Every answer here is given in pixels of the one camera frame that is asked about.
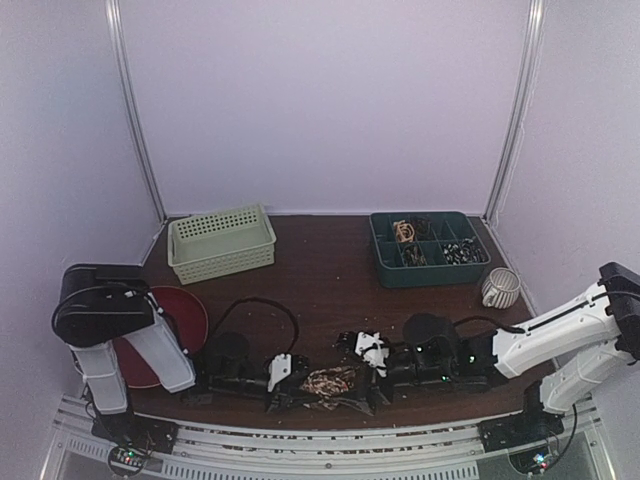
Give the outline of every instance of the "wooden surface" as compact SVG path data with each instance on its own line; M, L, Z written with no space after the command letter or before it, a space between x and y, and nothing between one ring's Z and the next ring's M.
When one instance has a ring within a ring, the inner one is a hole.
M267 297L283 303L298 317L300 339L294 353L308 356L312 368L336 366L342 356L332 345L342 331L371 329L392 341L401 340L402 325L412 314L430 312L451 320L473 314L490 315L508 324L530 317L522 301L506 311L486 309L480 284L385 289L377 280L367 217L272 217L278 237L275 265L209 280L185 288L205 305L210 324L236 299ZM473 219L491 254L492 267L502 266L500 254L479 219ZM145 268L150 285L179 285L167 266L166 232L159 238ZM486 331L483 323L465 325L462 335ZM292 328L283 313L263 305L241 305L220 331L243 333L257 364L286 349ZM161 388L133 393L136 411L188 421L255 428L343 429L425 425L511 412L522 406L522 392L552 371L550 364L534 368L508 385L481 395L435 393L427 389L397 392L391 406L381 405L375 417L346 407L333 412L300 408L267 415L260 401L229 396L202 407L183 407L177 396Z

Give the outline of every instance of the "red plate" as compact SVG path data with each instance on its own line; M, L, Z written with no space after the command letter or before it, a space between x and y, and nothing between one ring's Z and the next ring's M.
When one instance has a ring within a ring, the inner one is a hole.
M180 340L189 353L202 348L209 333L207 311L195 295L177 287L153 287L151 293L158 305L176 320ZM130 388L151 388L160 380L140 354L124 338L113 340L120 371Z

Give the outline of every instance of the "black cable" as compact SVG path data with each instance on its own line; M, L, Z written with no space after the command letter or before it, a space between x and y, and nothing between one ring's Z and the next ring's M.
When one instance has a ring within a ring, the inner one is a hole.
M460 325L464 325L465 323L475 322L475 321L482 321L482 322L491 323L495 327L501 328L502 330L504 330L505 332L508 332L508 333L516 333L516 334L526 333L523 328L511 327L511 326L506 325L506 324L504 324L502 322L499 322L498 320L495 320L495 319L493 319L491 317L485 317L485 316L482 316L482 315L473 315L472 317L463 318L462 320L458 320L457 322L454 322L453 326L454 326L454 328L458 328Z
M625 297L635 298L636 300L640 300L640 294L638 294L638 293L625 292L623 290L612 290L610 292L602 292L602 293L599 293L598 295L595 295L593 298L591 298L591 302L595 302L596 300L600 300L601 298L607 297L607 296L610 296L610 295L621 295L621 296L625 296ZM529 331L533 331L533 330L536 330L538 328L544 327L545 325L549 325L551 322L555 322L556 320L564 317L565 315L573 313L576 310L580 310L581 308L584 308L589 304L590 304L589 300L585 300L584 302L579 303L577 305L574 305L573 307L565 310L564 312L560 312L560 313L554 315L553 317L547 318L546 320L538 323L537 325L534 325L533 327L531 327L529 329Z
M566 315L569 315L570 313L573 313L576 310L580 310L581 308L584 308L587 305L589 305L589 302L587 300L585 300L584 302L579 303L578 305L574 305L573 307L568 308L564 312L560 312L560 313L554 315L551 318L547 318L546 320L543 320L542 322L538 323L537 325L534 325L533 327L531 327L529 329L529 331L531 332L531 331L536 330L538 328L544 327L545 325L549 325L551 322L555 322L556 320L558 320L558 319L560 319L560 318L562 318L562 317L564 317Z
M296 343L298 343L298 337L300 336L300 325L298 324L298 319L293 314L293 312L291 310L289 310L287 307L285 307L284 305L282 305L279 302L276 302L275 300L270 300L268 298L247 297L247 298L241 298L239 300L236 300L222 314L222 317L220 317L220 320L218 320L218 322L214 325L213 329L209 333L209 337L213 337L215 335L215 333L218 331L218 329L220 328L220 326L225 322L225 320L227 319L229 314L231 314L231 312L238 305L242 305L243 303L263 303L265 305L269 305L269 306L271 306L273 308L276 308L276 309L280 310L281 312L284 312L284 313L287 314L287 317L289 317L289 321L291 322L291 325L293 326L293 337L291 339L291 344L289 345L289 348L287 348L285 353L291 353L291 350L293 350L293 347L296 345Z
M571 446L571 442L573 442L573 438L576 436L576 430L578 429L578 409L576 408L576 404L573 404L573 429L571 430L571 435L569 436L569 441L567 441L567 444L565 445L564 449L562 450L562 453L560 453L560 455L558 455L558 458L556 458L553 463L551 463L551 465L549 465L546 469L545 472L548 472L549 470L551 470L553 467L555 467L560 460L562 460L562 458L567 454L567 452L569 451L569 447Z

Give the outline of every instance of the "plastic basket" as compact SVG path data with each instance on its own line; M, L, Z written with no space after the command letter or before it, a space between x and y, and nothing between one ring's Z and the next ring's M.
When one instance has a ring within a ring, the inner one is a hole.
M169 266L182 285L274 263L276 234L262 205L169 224Z

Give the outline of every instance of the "ceramic mug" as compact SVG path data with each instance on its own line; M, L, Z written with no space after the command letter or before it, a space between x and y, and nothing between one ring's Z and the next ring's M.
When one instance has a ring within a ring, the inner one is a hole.
M520 278L508 268L495 268L482 284L482 304L485 307L505 309L520 296Z

